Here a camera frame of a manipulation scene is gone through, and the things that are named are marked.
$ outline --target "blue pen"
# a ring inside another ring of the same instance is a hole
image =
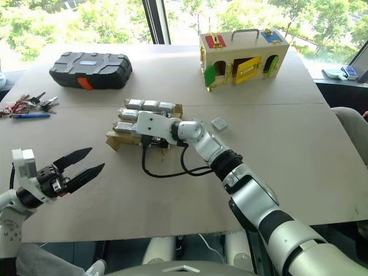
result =
[[[46,113],[30,113],[30,114],[16,114],[12,115],[13,119],[34,119],[34,118],[48,118],[50,114]]]

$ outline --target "case handle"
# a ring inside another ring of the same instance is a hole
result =
[[[234,39],[235,33],[243,33],[243,32],[257,32],[257,38],[259,37],[259,29],[246,29],[246,30],[234,30],[231,35],[231,41]]]

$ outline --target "white table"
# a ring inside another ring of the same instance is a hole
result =
[[[133,74],[121,90],[63,88],[48,75],[65,51],[126,53]],[[368,171],[295,52],[275,79],[227,85],[209,93],[193,47],[82,45],[49,47],[0,106],[21,94],[59,97],[46,120],[0,120],[0,191],[7,190],[11,149],[32,148],[37,167],[83,147],[93,151],[66,175],[105,162],[100,175],[73,195],[43,205],[24,224],[25,242],[114,240],[241,229],[215,175],[155,179],[143,173],[141,148],[105,144],[124,98],[183,104],[185,118],[223,116],[221,138],[276,192],[281,206],[308,224],[368,219]],[[148,152],[157,174],[181,171],[179,148]],[[189,149],[190,167],[203,161]]]

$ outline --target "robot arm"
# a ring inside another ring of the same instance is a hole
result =
[[[274,192],[242,162],[242,157],[210,135],[201,122],[141,112],[137,132],[170,144],[192,145],[231,195],[229,206],[244,229],[258,231],[281,276],[368,275],[311,227],[280,207]]]
[[[75,151],[39,171],[36,170],[31,149],[12,151],[13,170],[20,187],[0,195],[0,275],[16,275],[23,221],[34,214],[41,204],[53,203],[56,197],[75,192],[100,173],[104,164],[89,168],[73,179],[63,175],[66,167],[82,160],[91,150]]]

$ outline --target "wooden lock box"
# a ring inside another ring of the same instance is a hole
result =
[[[200,35],[201,70],[209,91],[226,83],[274,78],[289,43],[276,29]]]

